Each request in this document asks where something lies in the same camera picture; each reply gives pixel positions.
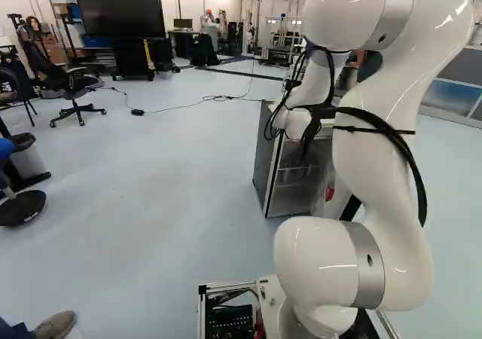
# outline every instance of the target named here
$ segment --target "floor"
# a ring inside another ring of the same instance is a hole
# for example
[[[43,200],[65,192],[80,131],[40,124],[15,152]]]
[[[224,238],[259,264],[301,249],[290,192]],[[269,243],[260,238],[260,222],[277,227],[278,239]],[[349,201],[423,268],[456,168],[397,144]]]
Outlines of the floor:
[[[250,64],[229,66],[245,71]],[[255,66],[256,74],[271,74],[265,68]],[[183,69],[154,82],[108,85],[127,92],[131,106],[154,111],[240,95],[250,82]],[[280,81],[253,79],[247,98],[280,91]],[[48,195],[41,217],[0,230],[0,314],[31,328],[72,309],[84,339],[194,338],[199,284],[274,272],[280,220],[263,218],[251,183],[259,104],[205,102],[140,118],[112,90],[79,103],[88,102],[108,115],[86,115],[85,127],[72,118],[49,128],[69,105],[59,99],[33,103],[34,129],[22,108],[2,112],[12,132],[35,134],[53,177],[37,187]],[[391,318],[402,337],[475,337],[482,331],[482,130],[419,116],[417,132],[437,279],[423,308]]]

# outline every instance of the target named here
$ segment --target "television screen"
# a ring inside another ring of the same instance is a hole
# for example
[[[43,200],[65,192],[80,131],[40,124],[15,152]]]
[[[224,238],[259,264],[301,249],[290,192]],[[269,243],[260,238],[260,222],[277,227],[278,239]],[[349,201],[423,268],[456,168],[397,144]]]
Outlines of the television screen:
[[[77,0],[92,36],[165,37],[160,0]]]

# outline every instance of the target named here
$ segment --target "shoe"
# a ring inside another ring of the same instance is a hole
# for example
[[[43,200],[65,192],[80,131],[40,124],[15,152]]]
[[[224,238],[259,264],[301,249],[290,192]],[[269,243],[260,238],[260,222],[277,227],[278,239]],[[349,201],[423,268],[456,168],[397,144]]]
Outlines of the shoe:
[[[63,339],[76,323],[73,311],[63,311],[42,322],[35,330],[37,339]]]

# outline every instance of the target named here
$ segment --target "blue seat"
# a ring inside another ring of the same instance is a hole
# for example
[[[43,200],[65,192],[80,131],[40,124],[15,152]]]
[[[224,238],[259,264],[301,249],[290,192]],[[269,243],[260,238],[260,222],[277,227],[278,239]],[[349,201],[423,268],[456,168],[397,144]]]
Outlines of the blue seat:
[[[10,139],[0,138],[0,160],[8,159],[14,151],[15,145]]]

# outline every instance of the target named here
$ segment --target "person's leg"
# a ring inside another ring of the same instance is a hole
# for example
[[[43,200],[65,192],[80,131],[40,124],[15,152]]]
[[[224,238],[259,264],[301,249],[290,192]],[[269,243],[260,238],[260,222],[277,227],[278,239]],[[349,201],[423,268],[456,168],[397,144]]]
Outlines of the person's leg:
[[[1,339],[35,339],[35,335],[27,330],[25,324],[20,323],[15,326],[9,326],[2,318],[0,318],[0,338]]]
[[[43,321],[34,331],[29,331],[25,324],[9,326],[0,317],[0,339],[63,339],[76,323],[72,311],[55,314]]]
[[[43,321],[32,333],[35,334],[36,339],[63,339],[72,330],[75,323],[74,312],[64,311]]]

